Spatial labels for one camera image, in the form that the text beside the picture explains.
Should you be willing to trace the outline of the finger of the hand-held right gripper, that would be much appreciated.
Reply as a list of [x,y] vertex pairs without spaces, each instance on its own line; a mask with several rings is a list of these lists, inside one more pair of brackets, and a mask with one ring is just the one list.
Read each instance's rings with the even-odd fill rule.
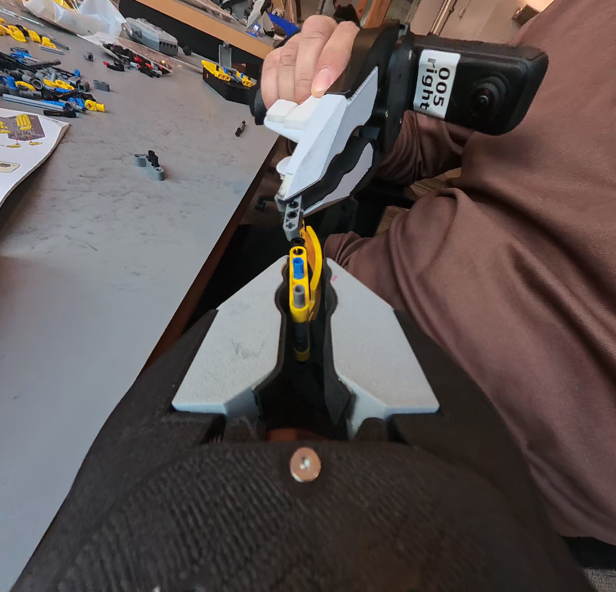
[[372,115],[378,90],[375,67],[352,97],[327,94],[316,99],[316,107],[301,132],[281,185],[281,198],[289,201],[303,196],[326,172],[328,165],[350,142],[375,142],[353,136]]
[[350,142],[328,165],[323,177],[303,191],[304,216],[352,196],[372,178],[380,163],[375,142]]

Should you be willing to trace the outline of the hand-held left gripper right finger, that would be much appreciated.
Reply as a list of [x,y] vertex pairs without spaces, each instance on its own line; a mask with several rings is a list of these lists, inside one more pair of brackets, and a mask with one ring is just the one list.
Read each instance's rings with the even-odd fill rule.
[[354,437],[366,419],[437,412],[393,308],[334,261],[326,265],[323,369],[334,424]]

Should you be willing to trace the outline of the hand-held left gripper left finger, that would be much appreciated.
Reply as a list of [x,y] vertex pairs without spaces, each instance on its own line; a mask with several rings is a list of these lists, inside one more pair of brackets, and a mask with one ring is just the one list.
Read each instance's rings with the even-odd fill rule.
[[275,293],[286,263],[278,258],[219,306],[173,398],[174,410],[258,416],[254,390],[278,362],[282,313]]

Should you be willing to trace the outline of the light grey angled beam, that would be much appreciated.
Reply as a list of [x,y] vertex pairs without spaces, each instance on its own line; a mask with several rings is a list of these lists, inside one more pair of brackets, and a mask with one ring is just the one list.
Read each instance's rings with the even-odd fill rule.
[[275,196],[275,202],[282,216],[282,228],[288,242],[297,245],[304,226],[303,197],[284,201],[280,195]]

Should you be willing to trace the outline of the yellow beam assembly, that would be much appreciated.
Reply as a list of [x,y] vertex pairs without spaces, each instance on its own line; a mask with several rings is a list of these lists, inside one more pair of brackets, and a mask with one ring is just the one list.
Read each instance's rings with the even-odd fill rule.
[[303,226],[300,234],[289,251],[288,301],[295,357],[306,362],[311,355],[311,323],[320,305],[323,252],[312,226]]

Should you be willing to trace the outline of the person's right forearm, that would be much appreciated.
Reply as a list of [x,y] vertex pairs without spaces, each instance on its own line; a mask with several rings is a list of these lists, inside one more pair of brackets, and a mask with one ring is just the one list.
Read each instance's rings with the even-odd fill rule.
[[458,169],[473,131],[414,111],[404,114],[394,146],[375,174],[383,186],[408,187]]

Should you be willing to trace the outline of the grey desk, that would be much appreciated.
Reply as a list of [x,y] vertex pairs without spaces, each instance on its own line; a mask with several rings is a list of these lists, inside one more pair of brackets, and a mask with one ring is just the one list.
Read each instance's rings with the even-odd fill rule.
[[[94,91],[106,112],[71,120],[1,209],[1,591],[227,226],[241,220],[277,140],[199,72],[111,71],[92,43],[48,32],[70,48],[62,67],[110,92]],[[134,165],[148,150],[164,181]]]

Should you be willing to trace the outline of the person's right hand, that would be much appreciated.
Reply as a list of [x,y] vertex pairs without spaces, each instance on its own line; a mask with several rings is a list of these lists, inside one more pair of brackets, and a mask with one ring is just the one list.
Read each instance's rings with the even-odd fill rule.
[[260,85],[266,108],[279,99],[301,104],[322,97],[344,72],[359,31],[350,21],[308,17],[300,32],[264,60]]

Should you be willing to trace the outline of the black block with yellow parts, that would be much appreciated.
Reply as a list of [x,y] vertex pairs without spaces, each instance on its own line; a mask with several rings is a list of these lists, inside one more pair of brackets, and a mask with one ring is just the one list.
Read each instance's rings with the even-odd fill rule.
[[227,42],[220,44],[218,51],[218,61],[204,59],[201,62],[204,82],[225,100],[252,106],[257,81],[233,66],[232,49]]

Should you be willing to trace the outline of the wooden edged table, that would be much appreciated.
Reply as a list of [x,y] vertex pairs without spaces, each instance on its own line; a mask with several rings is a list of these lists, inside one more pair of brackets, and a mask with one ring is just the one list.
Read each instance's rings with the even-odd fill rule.
[[134,1],[260,59],[264,59],[273,50],[271,38],[251,36],[244,26],[237,27],[181,0]]

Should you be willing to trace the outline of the dark grey angled beam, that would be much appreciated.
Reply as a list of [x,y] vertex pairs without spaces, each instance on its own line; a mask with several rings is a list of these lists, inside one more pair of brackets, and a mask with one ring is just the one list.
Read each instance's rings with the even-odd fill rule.
[[146,171],[148,176],[154,181],[164,181],[166,179],[165,170],[159,164],[158,155],[154,150],[146,153],[134,154],[134,165]]

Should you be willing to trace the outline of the grey battery hub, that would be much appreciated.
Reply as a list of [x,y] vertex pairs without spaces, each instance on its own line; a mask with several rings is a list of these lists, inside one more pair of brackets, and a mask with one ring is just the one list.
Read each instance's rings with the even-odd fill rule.
[[129,37],[133,42],[141,44],[161,54],[175,57],[179,53],[177,39],[163,29],[141,18],[127,18]]

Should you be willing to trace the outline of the pile of mixed building pieces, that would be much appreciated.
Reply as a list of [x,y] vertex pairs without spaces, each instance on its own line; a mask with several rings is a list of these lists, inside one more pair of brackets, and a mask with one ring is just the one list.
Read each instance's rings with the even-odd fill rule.
[[[60,103],[78,116],[91,112],[86,110],[84,100],[97,101],[79,70],[68,72],[58,59],[36,59],[20,47],[1,53],[1,95],[4,94]],[[33,108],[43,113],[43,109]]]

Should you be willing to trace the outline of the light grey ribbed axle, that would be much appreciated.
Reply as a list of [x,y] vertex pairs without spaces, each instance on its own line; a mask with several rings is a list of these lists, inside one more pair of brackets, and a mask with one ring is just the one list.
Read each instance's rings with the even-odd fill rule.
[[7,94],[1,95],[1,97],[4,99],[4,101],[10,102],[10,103],[37,107],[43,110],[60,111],[60,112],[66,111],[65,105],[52,102],[52,101],[39,101],[39,100],[30,99],[26,97],[7,95]]

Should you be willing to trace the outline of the building instruction booklet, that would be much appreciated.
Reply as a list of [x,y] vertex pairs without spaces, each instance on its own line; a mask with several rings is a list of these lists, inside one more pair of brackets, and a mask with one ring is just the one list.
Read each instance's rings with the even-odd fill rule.
[[1,109],[1,205],[63,140],[69,123]]

